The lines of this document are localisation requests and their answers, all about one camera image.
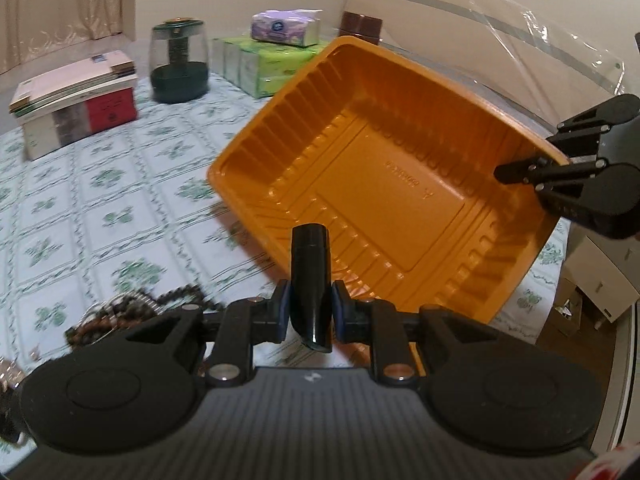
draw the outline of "pink book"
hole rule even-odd
[[[9,111],[14,113],[30,105],[44,105],[67,93],[134,72],[133,61],[120,50],[91,56],[20,83]]]

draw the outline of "transparent water tank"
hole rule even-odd
[[[205,94],[209,60],[202,20],[174,18],[151,31],[149,70],[154,99],[183,103]]]

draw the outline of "table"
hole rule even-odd
[[[189,103],[135,92],[136,121],[23,161],[20,130],[0,136],[0,356],[30,371],[67,352],[63,333],[96,301],[199,283],[222,303],[270,296],[282,272],[206,182],[206,171],[265,100],[218,76]],[[492,325],[535,342],[566,251],[561,220]],[[255,349],[259,365],[349,366],[293,330]],[[0,470],[25,453],[0,445]]]

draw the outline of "orange plastic tray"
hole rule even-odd
[[[210,184],[290,270],[294,225],[329,229],[332,273],[399,310],[488,322],[558,218],[497,164],[566,157],[437,73],[348,36],[306,65],[209,168]]]

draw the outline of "curtain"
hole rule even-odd
[[[0,0],[0,73],[121,31],[121,0]]]

